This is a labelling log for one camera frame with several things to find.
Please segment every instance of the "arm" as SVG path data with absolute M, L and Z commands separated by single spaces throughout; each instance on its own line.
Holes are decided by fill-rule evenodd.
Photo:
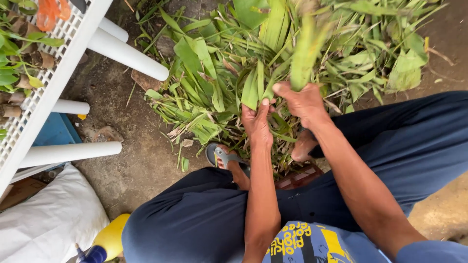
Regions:
M 273 136 L 266 121 L 268 111 L 268 99 L 262 102 L 258 114 L 242 105 L 242 124 L 250 140 L 252 156 L 245 217 L 245 263 L 263 260 L 281 222 L 271 169 Z
M 308 84 L 298 93 L 284 84 L 276 88 L 288 101 L 291 113 L 301 117 L 302 125 L 317 138 L 346 205 L 367 237 L 392 260 L 402 247 L 426 240 L 408 222 L 385 184 L 331 121 L 323 108 L 318 86 Z

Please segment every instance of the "dirt ground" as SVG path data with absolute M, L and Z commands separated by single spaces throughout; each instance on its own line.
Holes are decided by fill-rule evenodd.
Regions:
M 136 7 L 138 1 L 129 1 Z M 432 16 L 420 33 L 430 37 L 430 46 L 452 59 L 449 66 L 438 56 L 431 55 L 432 68 L 453 79 L 463 80 L 468 70 L 468 14 L 465 0 L 448 0 L 450 5 Z M 186 16 L 203 16 L 205 10 L 216 7 L 216 0 L 180 0 L 168 5 L 169 11 L 187 6 Z M 114 1 L 107 18 L 116 22 L 129 34 L 128 44 L 140 34 L 135 16 L 123 0 Z M 167 44 L 160 45 L 170 51 Z M 161 132 L 169 129 L 143 100 L 143 90 L 138 86 L 132 97 L 131 69 L 106 57 L 87 51 L 89 60 L 80 65 L 69 81 L 63 98 L 85 101 L 91 111 L 84 121 L 70 116 L 84 141 L 94 132 L 110 125 L 124 137 L 122 152 L 115 156 L 88 159 L 77 167 L 87 177 L 111 219 L 123 212 L 132 212 L 186 173 L 177 169 L 178 146 L 173 152 L 167 138 Z M 384 96 L 385 103 L 419 98 L 449 90 L 467 90 L 467 81 L 443 80 L 424 69 L 420 87 L 406 93 Z M 373 95 L 366 95 L 358 102 L 358 108 L 377 106 Z M 189 171 L 208 166 L 204 155 L 195 157 L 199 145 L 184 148 L 182 155 L 189 158 Z M 449 237 L 456 233 L 468 233 L 468 174 L 462 175 L 441 191 L 416 205 L 410 216 L 411 223 L 425 236 L 432 239 Z

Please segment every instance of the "foot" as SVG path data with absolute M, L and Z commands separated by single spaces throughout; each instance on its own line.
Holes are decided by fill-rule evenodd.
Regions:
M 229 148 L 226 145 L 218 144 L 218 147 L 221 148 L 226 154 L 237 154 L 235 151 L 229 151 Z M 250 188 L 250 179 L 242 171 L 239 162 L 230 160 L 227 163 L 223 163 L 221 158 L 216 157 L 216 162 L 218 167 L 230 171 L 233 174 L 233 181 L 236 183 L 240 190 L 249 190 Z
M 291 152 L 291 158 L 298 162 L 310 160 L 309 152 L 318 145 L 309 130 L 303 130 L 297 141 L 294 143 L 294 149 Z

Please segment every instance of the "navy blue pants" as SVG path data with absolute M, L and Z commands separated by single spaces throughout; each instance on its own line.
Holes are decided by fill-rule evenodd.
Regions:
M 413 205 L 468 170 L 468 92 L 446 92 L 333 118 L 408 216 Z M 312 151 L 322 154 L 320 147 Z M 244 252 L 247 192 L 230 172 L 192 172 L 130 216 L 122 241 L 128 263 L 232 262 Z M 317 222 L 361 231 L 332 171 L 277 190 L 282 224 Z

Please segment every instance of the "white lattice tabletop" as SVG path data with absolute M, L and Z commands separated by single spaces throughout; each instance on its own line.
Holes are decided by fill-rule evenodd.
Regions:
M 63 46 L 39 46 L 39 50 L 46 51 L 60 62 L 56 68 L 39 73 L 37 77 L 44 87 L 33 91 L 23 102 L 22 115 L 11 117 L 6 124 L 8 134 L 0 144 L 0 195 L 36 139 L 112 0 L 86 2 L 88 10 L 85 15 L 69 2 L 70 18 L 67 21 L 59 20 L 54 30 L 48 32 L 50 37 L 65 39 Z M 35 17 L 29 17 L 32 23 L 35 20 Z

